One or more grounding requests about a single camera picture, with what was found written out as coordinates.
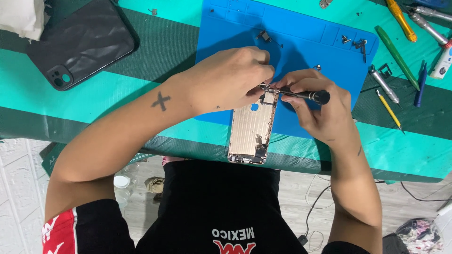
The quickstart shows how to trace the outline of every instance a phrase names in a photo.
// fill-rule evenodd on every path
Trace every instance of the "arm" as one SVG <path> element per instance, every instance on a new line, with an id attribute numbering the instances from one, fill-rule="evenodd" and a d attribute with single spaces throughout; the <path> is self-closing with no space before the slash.
<path id="1" fill-rule="evenodd" d="M 255 87 L 274 75 L 268 61 L 268 52 L 257 47 L 218 52 L 87 127 L 55 163 L 45 221 L 91 201 L 114 199 L 113 175 L 162 130 L 256 102 L 264 92 Z"/>
<path id="2" fill-rule="evenodd" d="M 335 204 L 328 242 L 345 241 L 372 254 L 382 253 L 382 210 L 377 186 L 353 122 L 350 93 L 314 69 L 294 71 L 273 84 L 291 91 L 327 90 L 330 102 L 310 110 L 300 98 L 283 96 L 295 109 L 300 125 L 331 151 L 331 192 Z"/>

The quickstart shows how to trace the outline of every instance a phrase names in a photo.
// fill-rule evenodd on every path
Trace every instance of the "blue silicone repair mat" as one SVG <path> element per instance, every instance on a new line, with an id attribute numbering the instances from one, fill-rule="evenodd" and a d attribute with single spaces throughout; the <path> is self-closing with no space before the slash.
<path id="1" fill-rule="evenodd" d="M 271 42 L 256 39 L 266 30 Z M 342 35 L 351 42 L 342 43 Z M 367 63 L 362 49 L 352 42 L 366 39 Z M 350 91 L 352 108 L 378 49 L 373 33 L 317 19 L 286 9 L 250 0 L 204 0 L 199 28 L 196 62 L 214 53 L 234 47 L 258 46 L 270 52 L 275 67 L 274 81 L 290 71 L 320 65 L 322 74 Z M 309 101 L 311 108 L 318 107 Z M 232 110 L 208 113 L 197 120 L 231 125 Z M 278 101 L 272 133 L 312 138 L 298 124 L 290 104 Z"/>

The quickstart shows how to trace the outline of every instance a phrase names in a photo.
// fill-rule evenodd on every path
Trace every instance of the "cross tattoo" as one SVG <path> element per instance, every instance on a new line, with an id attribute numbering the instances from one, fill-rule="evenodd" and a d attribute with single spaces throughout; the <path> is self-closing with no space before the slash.
<path id="1" fill-rule="evenodd" d="M 162 97 L 162 93 L 159 92 L 159 94 L 157 95 L 157 100 L 155 102 L 153 102 L 151 107 L 160 105 L 160 107 L 162 108 L 162 111 L 165 111 L 166 110 L 165 101 L 167 101 L 167 100 L 171 100 L 171 97 L 169 97 L 169 96 Z"/>

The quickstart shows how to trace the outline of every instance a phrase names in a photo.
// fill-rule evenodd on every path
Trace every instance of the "yellow screwdriver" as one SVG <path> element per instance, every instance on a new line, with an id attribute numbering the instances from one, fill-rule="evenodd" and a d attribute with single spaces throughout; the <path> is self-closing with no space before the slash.
<path id="1" fill-rule="evenodd" d="M 402 27 L 402 30 L 405 33 L 406 38 L 410 42 L 416 42 L 418 40 L 418 37 L 414 33 L 413 29 L 406 22 L 406 19 L 403 16 L 402 10 L 400 10 L 399 5 L 394 0 L 386 0 L 386 3 L 388 4 L 388 8 L 391 11 L 392 15 Z"/>
<path id="2" fill-rule="evenodd" d="M 399 129 L 403 132 L 403 135 L 405 135 L 405 132 L 402 130 L 402 126 L 399 122 L 399 120 L 397 119 L 396 115 L 394 114 L 394 112 L 392 111 L 392 109 L 389 107 L 388 103 L 386 102 L 385 98 L 380 94 L 380 91 L 378 91 L 378 89 L 375 89 L 375 92 L 378 95 L 378 98 L 380 98 L 380 101 L 383 103 L 383 105 L 385 105 L 386 110 L 389 112 L 389 114 L 392 117 L 392 120 L 395 121 L 395 124 L 397 124 L 397 126 L 399 127 Z"/>

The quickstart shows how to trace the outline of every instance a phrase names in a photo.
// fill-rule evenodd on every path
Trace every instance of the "black shirt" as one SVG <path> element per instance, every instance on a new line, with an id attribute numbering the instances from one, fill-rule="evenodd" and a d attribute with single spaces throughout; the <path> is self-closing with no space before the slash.
<path id="1" fill-rule="evenodd" d="M 202 160 L 164 170 L 158 218 L 135 250 L 118 204 L 104 199 L 73 212 L 78 253 L 307 253 L 281 216 L 279 171 Z M 346 242 L 322 253 L 369 254 Z"/>

